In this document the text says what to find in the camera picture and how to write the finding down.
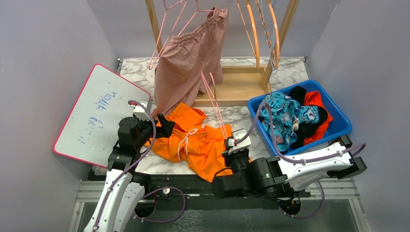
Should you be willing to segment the orange shorts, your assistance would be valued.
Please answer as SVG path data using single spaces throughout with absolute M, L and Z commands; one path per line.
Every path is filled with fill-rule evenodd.
M 215 174 L 233 174 L 221 154 L 226 149 L 222 133 L 231 136 L 231 125 L 224 125 L 224 129 L 203 125 L 205 113 L 184 103 L 165 118 L 176 123 L 171 136 L 155 139 L 151 151 L 170 162 L 186 161 L 193 172 L 208 182 L 213 181 Z

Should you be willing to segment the blue shark print shorts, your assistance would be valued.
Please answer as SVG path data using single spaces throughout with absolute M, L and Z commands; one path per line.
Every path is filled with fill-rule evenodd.
M 259 120 L 269 138 L 275 138 L 282 154 L 287 153 L 290 145 L 297 140 L 295 131 L 299 129 L 301 120 L 318 122 L 317 107 L 301 106 L 298 101 L 282 92 L 265 95 L 262 101 L 268 103 L 270 109 L 263 106 Z

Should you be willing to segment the black shorts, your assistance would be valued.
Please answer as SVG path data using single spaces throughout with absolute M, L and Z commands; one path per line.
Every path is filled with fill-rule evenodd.
M 292 97 L 294 100 L 298 101 L 301 106 L 309 106 L 309 105 L 304 105 L 304 97 L 306 93 L 307 91 L 305 88 L 301 86 L 296 86 L 290 91 L 289 96 Z M 308 122 L 302 122 L 301 120 L 299 124 L 299 129 L 295 131 L 297 140 L 290 145 L 290 148 L 297 149 L 297 148 L 304 146 L 303 145 L 304 139 L 312 136 L 315 133 L 316 129 L 318 129 L 318 127 L 321 124 L 323 124 L 324 121 L 327 119 L 326 110 L 322 107 L 318 107 L 318 106 L 315 106 L 315 107 L 318 108 L 318 116 L 316 117 L 318 119 L 318 122 L 308 123 Z

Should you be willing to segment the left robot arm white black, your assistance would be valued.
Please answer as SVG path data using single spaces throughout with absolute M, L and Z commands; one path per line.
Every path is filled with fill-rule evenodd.
M 122 232 L 141 199 L 152 192 L 150 175 L 136 172 L 145 151 L 141 148 L 157 138 L 168 138 L 175 122 L 163 115 L 158 120 L 142 120 L 135 116 L 120 120 L 118 141 L 108 158 L 104 187 L 86 232 Z

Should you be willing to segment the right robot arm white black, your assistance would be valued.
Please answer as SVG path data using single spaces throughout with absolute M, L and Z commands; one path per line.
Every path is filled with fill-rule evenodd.
M 215 174 L 212 193 L 217 199 L 232 197 L 294 198 L 310 184 L 324 178 L 350 178 L 367 166 L 357 154 L 365 144 L 345 147 L 333 143 L 325 148 L 291 156 L 272 156 L 249 160 L 250 139 L 230 137 L 222 152 L 230 175 Z

